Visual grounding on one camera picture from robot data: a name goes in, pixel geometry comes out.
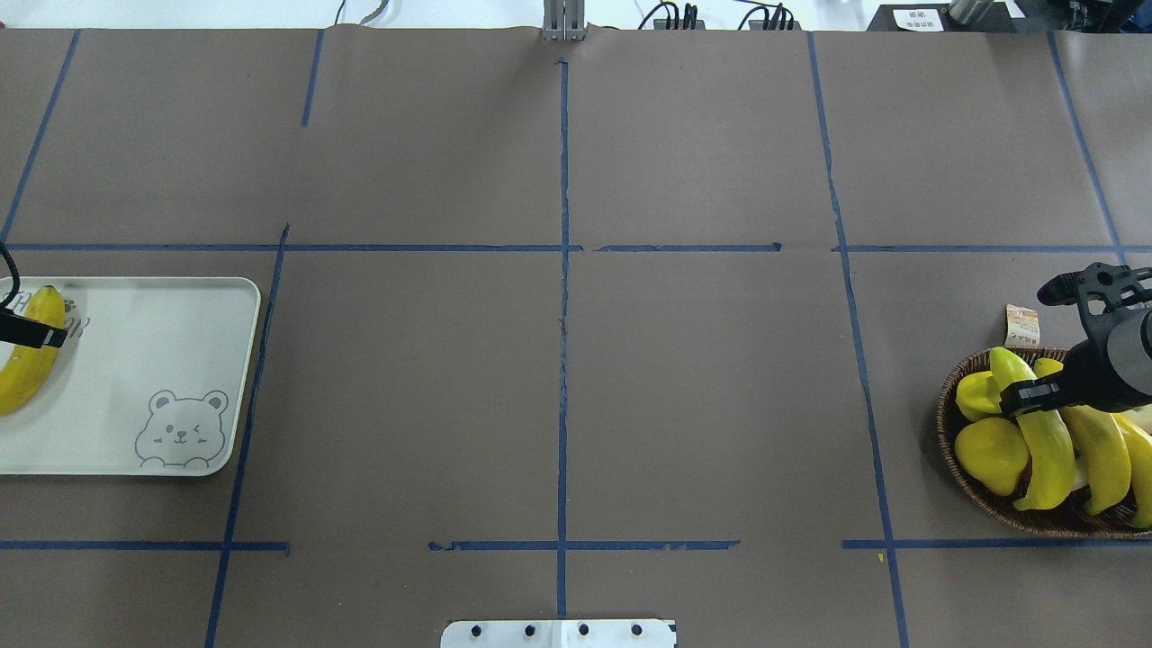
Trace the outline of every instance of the table surface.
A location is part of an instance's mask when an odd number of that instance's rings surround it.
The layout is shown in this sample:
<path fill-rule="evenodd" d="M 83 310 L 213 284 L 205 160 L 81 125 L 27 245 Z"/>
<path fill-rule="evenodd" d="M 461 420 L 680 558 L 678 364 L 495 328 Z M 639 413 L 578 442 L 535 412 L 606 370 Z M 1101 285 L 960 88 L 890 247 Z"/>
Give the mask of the table surface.
<path fill-rule="evenodd" d="M 267 306 L 220 473 L 0 480 L 0 643 L 432 647 L 555 617 L 675 619 L 682 646 L 1140 643 L 1152 549 L 1000 525 L 930 422 L 1006 302 L 1152 265 L 1152 71 L 1115 65 L 1150 55 L 0 32 L 21 270 L 243 276 Z M 1082 339 L 1040 310 L 1046 345 Z"/>
<path fill-rule="evenodd" d="M 1006 1 L 1014 17 L 1023 13 Z M 864 31 L 881 0 L 808 0 L 788 3 L 805 29 Z M 341 22 L 357 23 L 379 5 L 378 0 L 348 0 Z M 745 2 L 703 2 L 699 17 L 708 29 L 736 29 L 752 7 Z M 333 24 L 340 2 L 282 0 L 271 7 L 260 0 L 0 0 L 0 21 L 20 28 L 135 28 L 135 29 L 259 29 L 320 28 Z M 585 17 L 599 25 L 635 29 L 655 2 L 591 0 Z M 392 0 L 387 10 L 371 21 L 374 28 L 503 28 L 540 27 L 541 0 L 461 0 L 414 2 Z"/>

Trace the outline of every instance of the robotic arm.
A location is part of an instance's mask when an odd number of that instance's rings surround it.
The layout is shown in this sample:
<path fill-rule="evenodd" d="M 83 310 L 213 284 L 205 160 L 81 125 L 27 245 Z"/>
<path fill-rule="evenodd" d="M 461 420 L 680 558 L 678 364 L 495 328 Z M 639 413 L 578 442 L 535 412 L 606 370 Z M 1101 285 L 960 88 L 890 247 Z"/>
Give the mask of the robotic arm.
<path fill-rule="evenodd" d="M 20 273 L 16 271 L 16 263 L 12 259 L 12 255 L 8 254 L 8 248 L 3 243 L 0 243 L 0 256 L 8 264 L 8 271 L 12 273 L 12 288 L 8 291 L 7 296 L 0 300 L 0 342 L 10 342 L 32 348 L 40 348 L 45 345 L 56 348 L 63 346 L 65 339 L 68 338 L 66 329 L 56 329 L 43 322 L 22 317 L 8 307 L 16 299 L 16 294 L 20 293 Z"/>
<path fill-rule="evenodd" d="M 1079 309 L 1087 340 L 1074 346 L 1063 371 L 1013 383 L 1000 394 L 1007 416 L 1069 405 L 1124 412 L 1152 404 L 1152 268 L 1093 263 L 1052 278 L 1037 293 L 1045 306 Z M 1092 312 L 1104 302 L 1102 310 Z"/>

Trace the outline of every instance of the white label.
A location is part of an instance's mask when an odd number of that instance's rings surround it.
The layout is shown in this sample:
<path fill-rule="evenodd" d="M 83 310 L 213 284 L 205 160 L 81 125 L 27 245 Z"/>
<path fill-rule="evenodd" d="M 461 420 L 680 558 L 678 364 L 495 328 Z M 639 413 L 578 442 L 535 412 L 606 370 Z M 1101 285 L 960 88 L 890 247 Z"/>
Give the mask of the white label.
<path fill-rule="evenodd" d="M 1037 348 L 1040 346 L 1040 316 L 1031 308 L 1006 304 L 1005 316 L 1008 319 L 1008 332 L 1005 334 L 1006 347 Z"/>
<path fill-rule="evenodd" d="M 908 31 L 943 31 L 943 21 L 935 9 L 893 9 L 896 27 Z"/>

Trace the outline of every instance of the white metal plate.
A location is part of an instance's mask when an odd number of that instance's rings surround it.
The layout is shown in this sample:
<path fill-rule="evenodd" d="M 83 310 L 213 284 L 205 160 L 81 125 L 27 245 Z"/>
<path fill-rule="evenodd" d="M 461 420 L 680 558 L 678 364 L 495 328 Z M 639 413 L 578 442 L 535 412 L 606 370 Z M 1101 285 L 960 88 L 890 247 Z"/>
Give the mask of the white metal plate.
<path fill-rule="evenodd" d="M 675 627 L 660 619 L 456 621 L 440 648 L 675 648 Z"/>

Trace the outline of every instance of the metal bracket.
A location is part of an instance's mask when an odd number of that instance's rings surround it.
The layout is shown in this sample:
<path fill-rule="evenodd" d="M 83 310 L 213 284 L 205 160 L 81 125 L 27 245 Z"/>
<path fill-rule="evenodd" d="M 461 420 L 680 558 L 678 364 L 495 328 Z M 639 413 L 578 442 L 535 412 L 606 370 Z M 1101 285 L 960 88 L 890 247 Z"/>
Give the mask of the metal bracket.
<path fill-rule="evenodd" d="M 564 619 L 456 621 L 440 648 L 676 648 L 676 621 L 658 619 Z"/>
<path fill-rule="evenodd" d="M 584 40 L 584 0 L 544 0 L 545 40 Z"/>

